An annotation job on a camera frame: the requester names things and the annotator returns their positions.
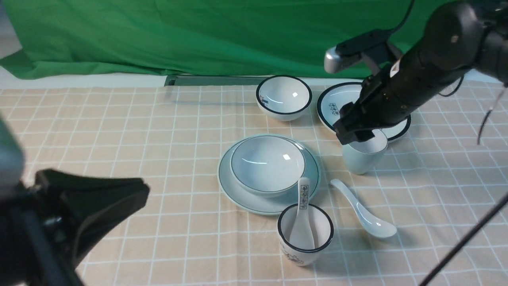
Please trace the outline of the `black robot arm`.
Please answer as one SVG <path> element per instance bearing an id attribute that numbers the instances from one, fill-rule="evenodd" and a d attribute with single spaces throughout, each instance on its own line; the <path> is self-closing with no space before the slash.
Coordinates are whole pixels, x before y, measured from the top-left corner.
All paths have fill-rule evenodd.
<path id="1" fill-rule="evenodd" d="M 334 123 L 341 144 L 365 142 L 375 129 L 406 119 L 469 70 L 507 84 L 507 2 L 475 0 L 438 7 L 406 54 L 374 29 L 328 50 L 325 70 L 363 60 L 372 74 L 360 98 Z M 25 157 L 1 121 L 1 284 L 81 286 L 75 268 L 100 240 L 142 209 L 150 188 L 141 178 L 80 177 L 52 168 L 36 173 L 40 189 L 21 181 Z"/>

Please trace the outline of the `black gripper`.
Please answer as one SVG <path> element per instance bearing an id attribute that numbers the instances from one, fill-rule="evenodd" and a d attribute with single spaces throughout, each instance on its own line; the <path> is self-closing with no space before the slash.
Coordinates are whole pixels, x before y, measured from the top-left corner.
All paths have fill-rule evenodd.
<path id="1" fill-rule="evenodd" d="M 385 66 L 362 81 L 359 104 L 349 102 L 339 109 L 339 119 L 333 127 L 341 145 L 367 142 L 375 136 L 373 129 L 392 127 L 409 116 L 408 109 L 402 108 L 404 104 L 389 87 L 391 68 Z"/>

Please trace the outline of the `blurred black gripper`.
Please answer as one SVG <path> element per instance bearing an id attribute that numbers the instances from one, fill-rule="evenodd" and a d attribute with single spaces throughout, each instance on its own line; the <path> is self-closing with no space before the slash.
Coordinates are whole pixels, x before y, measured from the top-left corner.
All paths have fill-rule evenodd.
<path id="1" fill-rule="evenodd" d="M 35 184 L 1 177 L 2 286 L 82 286 L 76 272 L 111 230 L 145 207 L 141 178 L 40 170 Z"/>

